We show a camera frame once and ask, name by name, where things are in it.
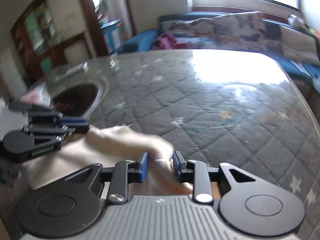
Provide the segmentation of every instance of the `wall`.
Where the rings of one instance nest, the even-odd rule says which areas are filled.
[[[300,11],[306,24],[320,31],[320,0],[300,0]]]
[[[63,39],[85,32],[91,54],[96,56],[80,0],[47,0],[57,31]]]
[[[0,237],[2,240],[11,240],[7,231],[4,228],[4,225],[1,219],[0,219]]]
[[[129,6],[138,33],[157,28],[157,18],[161,15],[188,11],[187,0],[129,0]]]
[[[10,29],[32,1],[0,0],[0,54],[8,47],[11,48],[15,64],[23,76],[26,76],[26,73],[10,37]],[[51,9],[57,31],[62,34],[63,38],[69,38],[77,33],[86,31],[86,24],[79,0],[47,0],[47,2]],[[91,52],[95,55],[88,33],[86,33],[86,38]]]
[[[1,80],[6,84],[11,98],[19,99],[27,91],[27,86],[18,72],[10,48],[0,56]]]

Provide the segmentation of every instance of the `wooden cabinet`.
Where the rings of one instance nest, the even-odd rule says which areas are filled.
[[[52,68],[67,64],[65,49],[79,41],[92,57],[84,33],[61,40],[45,0],[34,0],[16,21],[11,34],[32,82]]]

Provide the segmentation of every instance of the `patterned pillow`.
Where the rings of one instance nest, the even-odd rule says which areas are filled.
[[[309,35],[280,26],[282,37],[282,52],[287,58],[297,63],[306,62],[320,66],[317,56],[316,40]]]
[[[234,13],[215,17],[220,49],[267,51],[266,25],[262,13]]]
[[[201,18],[193,21],[164,21],[161,25],[163,32],[168,32],[174,37],[215,37],[212,18]]]
[[[218,49],[217,43],[206,37],[176,37],[178,42],[188,42],[191,49]]]

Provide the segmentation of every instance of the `door frame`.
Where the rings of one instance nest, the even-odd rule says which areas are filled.
[[[80,0],[82,9],[84,12],[84,19],[87,23],[87,28],[91,36],[93,47],[96,51],[97,57],[103,57],[109,55],[107,45],[103,38],[102,31],[100,30],[100,25],[97,20],[94,4],[92,0]],[[133,35],[136,35],[136,26],[133,23],[132,11],[129,6],[128,0],[126,0],[126,5],[129,12],[129,20],[132,26]]]

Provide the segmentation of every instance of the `gray ribbed plate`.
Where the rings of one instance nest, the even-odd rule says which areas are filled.
[[[37,240],[24,235],[21,240]],[[244,240],[210,206],[195,204],[188,196],[133,196],[123,205],[106,209],[101,219],[68,240]],[[297,240],[297,236],[280,239]]]

